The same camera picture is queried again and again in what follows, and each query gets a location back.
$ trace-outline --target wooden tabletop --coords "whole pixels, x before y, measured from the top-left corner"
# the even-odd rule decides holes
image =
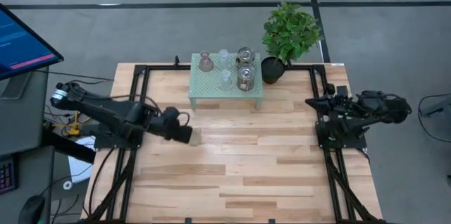
[[[134,67],[118,64],[111,95],[129,94]],[[349,87],[344,66],[326,64],[326,72],[330,83]],[[190,125],[202,131],[202,144],[191,147],[144,135],[127,222],[182,223],[186,217],[196,223],[267,223],[269,218],[278,223],[334,222],[323,152],[314,131],[316,113],[304,102],[312,97],[307,71],[287,71],[277,83],[265,85],[259,111],[252,100],[202,99],[194,112],[189,81],[188,70],[150,74],[148,97],[161,109],[175,106],[189,112]],[[86,207],[108,151],[96,155]],[[99,176],[93,210],[111,187],[117,153]],[[368,160],[353,149],[343,153],[351,188],[370,213],[382,218]],[[346,218],[341,189],[339,194]],[[118,195],[116,217],[123,194]]]

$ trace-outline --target black pot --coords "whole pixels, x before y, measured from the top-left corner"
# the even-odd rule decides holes
[[[280,58],[270,56],[261,62],[261,76],[267,84],[276,83],[285,72],[285,66]]]

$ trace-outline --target glass jar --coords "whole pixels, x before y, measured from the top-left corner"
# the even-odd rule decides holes
[[[237,64],[238,68],[242,66],[253,66],[255,59],[255,51],[253,48],[243,47],[238,50],[237,54]]]
[[[249,91],[254,87],[255,69],[253,66],[238,68],[237,87],[242,91]]]
[[[230,65],[231,60],[228,51],[226,49],[221,49],[219,51],[219,61],[218,61],[219,70],[229,69]]]
[[[202,51],[200,53],[199,69],[203,72],[209,72],[213,68],[214,63],[210,58],[210,53],[208,51]]]
[[[222,90],[230,90],[233,87],[233,81],[231,77],[232,73],[224,69],[221,71],[221,78],[219,79],[219,88]]]

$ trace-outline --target glass vase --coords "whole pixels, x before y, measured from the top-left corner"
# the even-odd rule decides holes
[[[213,70],[214,63],[210,58],[210,53],[208,51],[203,51],[200,53],[199,69],[203,72],[209,72]]]

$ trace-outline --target green table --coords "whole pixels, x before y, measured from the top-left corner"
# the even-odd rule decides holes
[[[260,54],[256,54],[254,60],[255,80],[254,88],[249,91],[238,89],[237,82],[237,66],[235,59],[237,54],[230,54],[232,57],[232,65],[230,67],[233,87],[230,90],[222,90],[218,84],[221,79],[221,71],[217,65],[219,54],[210,54],[211,60],[214,62],[214,69],[209,72],[202,72],[199,69],[200,54],[191,55],[191,78],[190,93],[188,94],[191,102],[192,110],[196,110],[196,101],[198,99],[255,99],[255,109],[260,109],[263,100],[263,80],[261,79],[261,59]]]

